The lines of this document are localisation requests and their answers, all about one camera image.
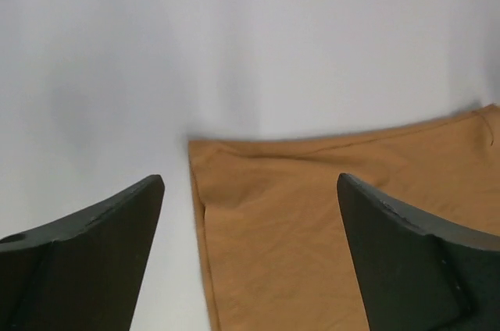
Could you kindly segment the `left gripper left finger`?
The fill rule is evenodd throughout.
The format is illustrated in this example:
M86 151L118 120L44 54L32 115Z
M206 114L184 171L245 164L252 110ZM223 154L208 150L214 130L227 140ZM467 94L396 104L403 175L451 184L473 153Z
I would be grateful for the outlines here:
M165 185L151 175L1 240L3 330L129 330Z

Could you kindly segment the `tan tank top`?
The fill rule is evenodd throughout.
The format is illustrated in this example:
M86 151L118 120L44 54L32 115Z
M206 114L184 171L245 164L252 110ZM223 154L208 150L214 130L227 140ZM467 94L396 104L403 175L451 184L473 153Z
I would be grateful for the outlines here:
M188 145L214 330L369 327L338 206L350 173L458 224L499 231L499 108L305 141Z

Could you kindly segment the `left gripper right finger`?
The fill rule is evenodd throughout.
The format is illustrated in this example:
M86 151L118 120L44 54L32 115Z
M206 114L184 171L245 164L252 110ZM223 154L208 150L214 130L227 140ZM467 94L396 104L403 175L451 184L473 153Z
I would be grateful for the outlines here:
M355 176L337 198L371 330L497 330L499 238Z

